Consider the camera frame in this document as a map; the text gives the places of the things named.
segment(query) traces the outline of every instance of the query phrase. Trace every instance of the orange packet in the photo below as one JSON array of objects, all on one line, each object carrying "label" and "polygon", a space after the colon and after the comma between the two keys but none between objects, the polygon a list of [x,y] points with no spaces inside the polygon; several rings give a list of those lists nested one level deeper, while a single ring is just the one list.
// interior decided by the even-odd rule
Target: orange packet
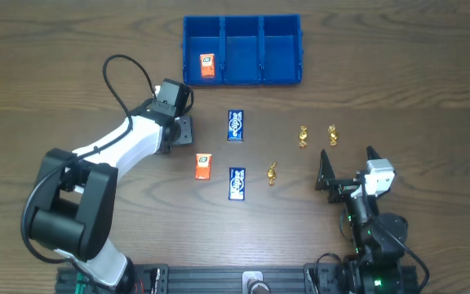
[{"label": "orange packet", "polygon": [[209,180],[211,174],[211,154],[197,154],[195,165],[195,178],[198,180]]},{"label": "orange packet", "polygon": [[201,76],[202,78],[215,77],[215,54],[201,54]]}]

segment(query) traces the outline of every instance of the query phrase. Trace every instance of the wooden table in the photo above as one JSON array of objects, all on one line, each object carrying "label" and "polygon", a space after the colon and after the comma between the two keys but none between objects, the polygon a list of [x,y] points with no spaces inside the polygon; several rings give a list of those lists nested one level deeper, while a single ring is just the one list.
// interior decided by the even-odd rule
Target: wooden table
[{"label": "wooden table", "polygon": [[[121,180],[116,246],[135,263],[169,265],[303,265],[351,254],[339,234],[343,206],[313,188],[320,151],[346,177],[365,167],[373,145],[398,171],[380,211],[409,221],[407,244],[431,271],[425,292],[470,292],[470,0],[2,0],[0,293],[53,292],[56,267],[21,242],[21,209],[45,152],[88,145],[123,120],[104,59],[127,54],[156,84],[182,80],[182,18],[205,13],[301,14],[304,79],[197,88],[195,145],[146,158]],[[114,61],[109,77],[130,108],[149,95],[134,65]],[[241,144],[226,142],[228,109],[246,111]],[[301,124],[307,149],[298,148]],[[213,154],[210,181],[194,179],[196,153]],[[247,170],[245,202],[227,200],[235,165]]]}]

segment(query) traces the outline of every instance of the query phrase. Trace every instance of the blue tray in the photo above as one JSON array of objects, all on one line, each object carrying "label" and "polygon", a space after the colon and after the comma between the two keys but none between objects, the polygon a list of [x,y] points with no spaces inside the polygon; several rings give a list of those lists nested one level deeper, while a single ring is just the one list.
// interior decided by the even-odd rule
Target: blue tray
[{"label": "blue tray", "polygon": [[[215,54],[215,77],[201,54]],[[299,15],[185,16],[183,80],[188,85],[293,84],[302,80]]]}]

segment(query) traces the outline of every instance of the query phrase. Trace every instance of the wooden surface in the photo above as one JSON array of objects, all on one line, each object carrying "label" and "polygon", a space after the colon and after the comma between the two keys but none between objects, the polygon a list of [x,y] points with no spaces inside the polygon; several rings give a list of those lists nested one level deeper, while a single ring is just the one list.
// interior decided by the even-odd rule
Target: wooden surface
[{"label": "wooden surface", "polygon": [[[182,80],[182,18],[204,13],[301,14],[304,79],[198,88],[195,145],[146,158],[120,182],[116,246],[135,263],[169,265],[303,265],[353,253],[339,234],[342,205],[313,190],[334,123],[337,176],[365,166],[367,145],[397,169],[379,208],[409,221],[407,244],[431,271],[424,292],[470,292],[470,0],[8,0],[0,1],[0,293],[53,292],[55,266],[20,240],[21,209],[45,152],[88,145],[122,121],[104,59],[127,54],[156,84]],[[149,93],[127,62],[113,62],[109,77],[131,108]],[[228,109],[246,111],[241,144],[226,142]],[[194,179],[195,153],[213,154],[210,181]],[[227,200],[235,165],[248,175],[242,203]]]}]

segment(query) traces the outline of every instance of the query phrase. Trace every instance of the blue candy wrapper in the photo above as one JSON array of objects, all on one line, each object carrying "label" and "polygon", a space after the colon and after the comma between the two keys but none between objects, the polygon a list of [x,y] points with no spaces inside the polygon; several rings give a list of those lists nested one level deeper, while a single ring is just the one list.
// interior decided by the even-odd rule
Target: blue candy wrapper
[{"label": "blue candy wrapper", "polygon": [[229,200],[244,200],[246,191],[246,169],[244,167],[229,168]]},{"label": "blue candy wrapper", "polygon": [[242,142],[244,110],[228,111],[228,141]]}]

